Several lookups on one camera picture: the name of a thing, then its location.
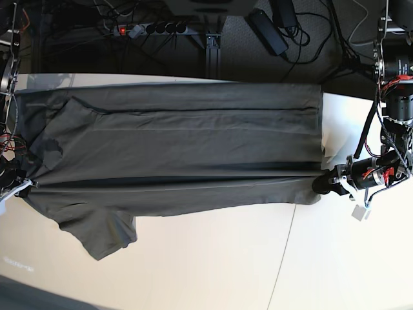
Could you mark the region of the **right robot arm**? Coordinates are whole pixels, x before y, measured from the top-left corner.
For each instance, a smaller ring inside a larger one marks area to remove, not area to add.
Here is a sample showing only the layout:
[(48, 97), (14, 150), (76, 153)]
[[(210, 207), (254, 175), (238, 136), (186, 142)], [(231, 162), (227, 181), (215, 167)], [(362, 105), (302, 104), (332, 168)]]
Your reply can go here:
[(15, 87), (21, 62), (21, 34), (29, 26), (30, 19), (20, 1), (1, 1), (1, 214), (6, 212), (8, 199), (25, 196), (36, 186), (26, 177), (17, 158), (6, 157), (26, 149), (16, 134), (19, 105)]

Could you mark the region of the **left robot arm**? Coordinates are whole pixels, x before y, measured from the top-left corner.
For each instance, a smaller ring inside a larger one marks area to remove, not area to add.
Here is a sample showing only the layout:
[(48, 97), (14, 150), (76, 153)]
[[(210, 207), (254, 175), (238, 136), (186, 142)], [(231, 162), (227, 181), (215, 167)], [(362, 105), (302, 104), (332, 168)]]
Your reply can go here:
[(382, 185), (385, 189), (412, 175), (412, 1), (387, 1), (372, 40), (373, 64), (362, 63), (341, 32), (332, 1), (329, 9), (341, 46), (341, 64), (323, 81), (357, 73), (376, 85), (359, 143), (346, 163), (317, 177), (318, 194), (349, 195)]

